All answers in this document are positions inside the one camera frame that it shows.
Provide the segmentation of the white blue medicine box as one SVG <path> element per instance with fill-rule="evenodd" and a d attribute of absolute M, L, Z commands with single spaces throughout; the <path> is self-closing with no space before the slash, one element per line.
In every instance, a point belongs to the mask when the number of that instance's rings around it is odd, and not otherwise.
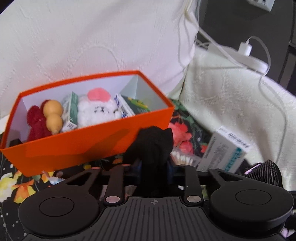
<path fill-rule="evenodd" d="M 252 145 L 243 138 L 221 126 L 213 133 L 206 152 L 197 165 L 197 171 L 221 169 L 235 173 L 251 148 Z"/>

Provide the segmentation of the black fabric item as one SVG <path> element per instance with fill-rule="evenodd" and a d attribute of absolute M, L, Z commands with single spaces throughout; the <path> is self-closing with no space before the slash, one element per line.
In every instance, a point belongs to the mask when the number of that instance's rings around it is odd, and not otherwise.
<path fill-rule="evenodd" d="M 133 166 L 138 183 L 133 197 L 169 197 L 173 193 L 171 152 L 174 147 L 171 128 L 150 126 L 139 130 L 134 142 L 123 154 L 123 163 Z"/>

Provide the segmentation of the black polka dot sock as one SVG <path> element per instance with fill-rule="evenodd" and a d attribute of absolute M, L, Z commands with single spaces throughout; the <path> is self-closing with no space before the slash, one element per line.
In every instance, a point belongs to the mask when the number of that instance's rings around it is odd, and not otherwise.
<path fill-rule="evenodd" d="M 271 160 L 253 165 L 244 173 L 244 176 L 256 181 L 283 188 L 280 169 L 277 164 Z"/>

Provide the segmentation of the white pink plush toy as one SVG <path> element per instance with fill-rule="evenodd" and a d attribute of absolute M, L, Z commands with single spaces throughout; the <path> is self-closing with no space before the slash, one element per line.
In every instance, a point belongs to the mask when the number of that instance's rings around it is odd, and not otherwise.
<path fill-rule="evenodd" d="M 110 93 L 99 87 L 79 96 L 77 117 L 78 128 L 84 128 L 121 119 L 121 111 Z"/>

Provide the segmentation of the small green printed box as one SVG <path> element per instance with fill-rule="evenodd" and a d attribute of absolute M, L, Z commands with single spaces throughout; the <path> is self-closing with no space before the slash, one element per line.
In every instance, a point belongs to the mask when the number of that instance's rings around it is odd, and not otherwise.
<path fill-rule="evenodd" d="M 128 118 L 142 113 L 149 113 L 151 110 L 142 101 L 117 94 L 114 97 L 122 118 Z"/>

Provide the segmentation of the cotton swab pack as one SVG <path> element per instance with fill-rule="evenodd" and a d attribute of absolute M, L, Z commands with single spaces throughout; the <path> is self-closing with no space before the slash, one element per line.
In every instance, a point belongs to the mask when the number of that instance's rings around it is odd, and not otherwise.
<path fill-rule="evenodd" d="M 201 158 L 195 155 L 191 155 L 191 154 L 184 154 L 183 152 L 179 151 L 179 150 L 173 150 L 171 152 L 171 158 L 173 160 L 173 162 L 178 165 L 178 166 L 185 166 L 185 165 L 189 165 L 189 166 L 193 166 L 193 167 L 197 167 L 198 164 L 201 161 Z"/>

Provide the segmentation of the black floral cloth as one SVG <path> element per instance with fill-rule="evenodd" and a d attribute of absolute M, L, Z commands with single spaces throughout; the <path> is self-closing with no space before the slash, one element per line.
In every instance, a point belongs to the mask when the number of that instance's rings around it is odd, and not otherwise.
<path fill-rule="evenodd" d="M 202 157 L 207 149 L 211 133 L 204 129 L 177 100 L 173 101 L 175 111 L 169 127 L 173 131 L 181 155 Z M 50 176 L 67 179 L 84 170 L 100 168 L 110 170 L 122 160 L 122 154 L 95 160 L 74 167 L 49 172 Z M 25 177 L 4 155 L 1 155 L 1 240 L 22 240 L 27 233 L 18 218 L 19 205 L 29 196 L 51 187 L 44 174 Z"/>

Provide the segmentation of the orange cardboard box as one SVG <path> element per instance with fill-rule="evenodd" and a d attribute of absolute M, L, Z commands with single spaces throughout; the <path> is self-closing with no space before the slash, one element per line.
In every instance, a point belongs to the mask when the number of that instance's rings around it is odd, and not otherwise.
<path fill-rule="evenodd" d="M 143 101 L 148 113 L 60 133 L 28 142 L 27 112 L 47 99 L 86 94 L 101 87 Z M 38 86 L 18 95 L 1 140 L 1 152 L 25 176 L 68 168 L 123 153 L 141 128 L 167 128 L 174 105 L 139 71 L 95 74 Z"/>

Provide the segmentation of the white green small box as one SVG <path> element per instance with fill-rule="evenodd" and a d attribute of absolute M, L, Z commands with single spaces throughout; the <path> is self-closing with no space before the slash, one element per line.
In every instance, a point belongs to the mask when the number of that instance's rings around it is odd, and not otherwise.
<path fill-rule="evenodd" d="M 62 120 L 63 127 L 61 132 L 72 131 L 78 126 L 78 101 L 79 96 L 71 92 L 69 95 L 63 98 L 61 104 L 63 107 Z"/>

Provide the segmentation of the wooden gourd toy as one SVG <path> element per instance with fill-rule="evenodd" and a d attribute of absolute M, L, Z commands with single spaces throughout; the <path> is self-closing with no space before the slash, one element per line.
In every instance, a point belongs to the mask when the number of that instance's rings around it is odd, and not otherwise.
<path fill-rule="evenodd" d="M 53 134 L 60 132 L 63 126 L 63 107 L 56 100 L 49 100 L 44 104 L 43 114 L 46 118 L 46 127 Z"/>

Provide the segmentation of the red pompom yarn toy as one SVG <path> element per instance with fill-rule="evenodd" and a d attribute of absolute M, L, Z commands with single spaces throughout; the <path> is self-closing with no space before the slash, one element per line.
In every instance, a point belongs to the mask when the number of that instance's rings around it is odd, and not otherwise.
<path fill-rule="evenodd" d="M 47 102 L 48 100 L 45 100 L 42 102 L 40 107 L 34 105 L 28 110 L 27 123 L 31 128 L 27 138 L 28 142 L 52 135 L 46 127 L 46 118 L 43 114 L 43 108 Z"/>

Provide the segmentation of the white power strip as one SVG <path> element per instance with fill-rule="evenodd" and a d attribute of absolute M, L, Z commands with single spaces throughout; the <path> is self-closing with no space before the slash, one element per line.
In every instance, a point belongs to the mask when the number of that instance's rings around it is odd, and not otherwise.
<path fill-rule="evenodd" d="M 249 56 L 243 56 L 239 54 L 238 50 L 235 50 L 234 48 L 222 45 L 219 45 L 219 47 L 221 47 L 235 61 L 247 66 L 254 71 L 264 74 L 267 70 L 269 70 L 269 65 L 267 63 L 251 56 L 251 53 Z"/>

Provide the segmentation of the white charger plug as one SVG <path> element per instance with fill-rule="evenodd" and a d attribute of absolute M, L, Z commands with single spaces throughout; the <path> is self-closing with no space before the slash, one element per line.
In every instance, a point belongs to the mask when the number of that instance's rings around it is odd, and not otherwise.
<path fill-rule="evenodd" d="M 252 46 L 249 44 L 249 42 L 241 42 L 238 53 L 243 56 L 249 56 L 252 51 Z"/>

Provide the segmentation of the white pillow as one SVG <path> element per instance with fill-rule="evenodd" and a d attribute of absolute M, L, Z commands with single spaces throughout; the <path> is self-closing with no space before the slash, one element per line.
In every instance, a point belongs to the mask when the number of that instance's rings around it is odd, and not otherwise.
<path fill-rule="evenodd" d="M 18 94 L 140 70 L 178 98 L 198 32 L 196 1 L 13 1 L 1 13 L 1 122 Z"/>

